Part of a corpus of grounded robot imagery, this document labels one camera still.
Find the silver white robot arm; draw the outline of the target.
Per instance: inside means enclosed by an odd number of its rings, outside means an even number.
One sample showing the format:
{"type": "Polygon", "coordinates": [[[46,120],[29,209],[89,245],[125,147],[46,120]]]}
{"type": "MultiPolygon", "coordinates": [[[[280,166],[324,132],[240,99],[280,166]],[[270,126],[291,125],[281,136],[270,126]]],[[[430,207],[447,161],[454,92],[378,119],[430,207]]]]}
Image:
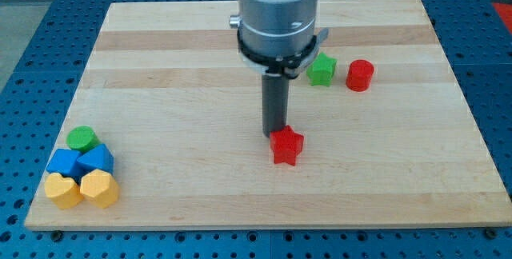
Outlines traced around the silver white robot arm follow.
{"type": "Polygon", "coordinates": [[[242,61],[261,74],[262,132],[284,129],[289,81],[318,55],[329,31],[314,32],[318,0],[238,0],[230,16],[242,61]]]}

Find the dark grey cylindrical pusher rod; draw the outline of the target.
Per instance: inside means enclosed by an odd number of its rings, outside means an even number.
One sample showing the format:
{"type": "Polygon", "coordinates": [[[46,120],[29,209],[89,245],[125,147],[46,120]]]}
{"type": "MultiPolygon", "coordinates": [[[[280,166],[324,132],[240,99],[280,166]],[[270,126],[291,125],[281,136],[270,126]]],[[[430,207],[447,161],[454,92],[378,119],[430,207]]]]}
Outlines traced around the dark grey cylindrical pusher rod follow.
{"type": "Polygon", "coordinates": [[[262,132],[266,137],[286,126],[289,80],[262,76],[262,132]]]}

